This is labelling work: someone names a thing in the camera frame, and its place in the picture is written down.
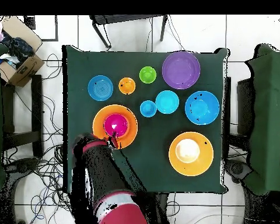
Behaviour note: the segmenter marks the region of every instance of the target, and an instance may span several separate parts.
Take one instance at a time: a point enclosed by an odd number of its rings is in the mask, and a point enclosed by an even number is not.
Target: plate
[[[174,52],[165,59],[162,75],[170,87],[187,89],[198,80],[200,64],[196,57],[189,52]]]
[[[193,140],[199,146],[199,155],[191,163],[182,162],[176,154],[176,147],[185,139]],[[184,132],[178,135],[169,148],[169,161],[172,167],[185,176],[197,176],[207,171],[212,164],[213,156],[214,150],[211,142],[197,132]]]
[[[103,107],[93,119],[93,124],[92,124],[93,134],[100,139],[109,137],[104,129],[104,123],[106,119],[112,114],[120,114],[127,121],[128,128],[125,134],[116,137],[116,140],[118,142],[118,147],[119,148],[121,147],[122,149],[126,148],[128,145],[130,145],[133,142],[138,132],[138,123],[137,123],[136,116],[127,107],[121,105],[109,105]]]
[[[185,102],[185,114],[194,124],[206,125],[213,122],[220,112],[216,96],[208,91],[197,91]]]
[[[156,96],[156,107],[164,114],[173,113],[179,107],[179,97],[170,90],[164,90]]]
[[[87,89],[91,98],[100,102],[111,97],[113,93],[113,84],[108,77],[98,75],[89,81]]]

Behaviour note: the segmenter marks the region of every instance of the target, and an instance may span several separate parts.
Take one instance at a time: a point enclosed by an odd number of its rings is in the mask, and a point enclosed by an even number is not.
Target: blue saucer
[[[178,108],[179,103],[177,94],[170,90],[162,91],[156,97],[156,107],[164,114],[173,113]]]
[[[97,101],[107,100],[113,93],[112,81],[106,76],[95,76],[88,83],[88,94]]]
[[[152,117],[156,114],[156,104],[151,100],[145,100],[140,105],[140,112],[144,117]]]
[[[185,114],[194,124],[206,125],[213,122],[220,112],[216,96],[208,91],[193,93],[185,103]]]

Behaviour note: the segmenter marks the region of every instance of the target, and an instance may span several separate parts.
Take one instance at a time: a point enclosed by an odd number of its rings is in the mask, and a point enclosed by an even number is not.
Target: cardboard box
[[[24,87],[31,77],[44,65],[44,62],[35,54],[42,42],[29,27],[27,27],[16,16],[5,16],[2,21],[3,29],[12,38],[20,37],[26,41],[33,49],[33,57],[29,57],[15,70],[7,62],[0,64],[1,78],[12,85]]]

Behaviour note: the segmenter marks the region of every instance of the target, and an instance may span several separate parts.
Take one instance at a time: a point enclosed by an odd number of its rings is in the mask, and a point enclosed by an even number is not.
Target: small blue bowl
[[[88,83],[88,94],[97,101],[107,100],[113,93],[112,81],[106,76],[95,76]]]
[[[170,90],[162,91],[156,97],[156,107],[164,114],[173,113],[178,108],[179,103],[177,94]]]
[[[185,114],[194,124],[206,125],[213,122],[220,112],[216,96],[208,91],[193,93],[185,103]]]
[[[156,114],[156,104],[151,100],[145,100],[140,105],[140,112],[144,117],[152,117]]]

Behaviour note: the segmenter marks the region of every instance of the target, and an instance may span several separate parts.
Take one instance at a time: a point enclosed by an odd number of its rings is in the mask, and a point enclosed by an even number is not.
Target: green bowl
[[[144,83],[152,83],[156,79],[156,71],[150,66],[143,67],[140,70],[139,77]]]

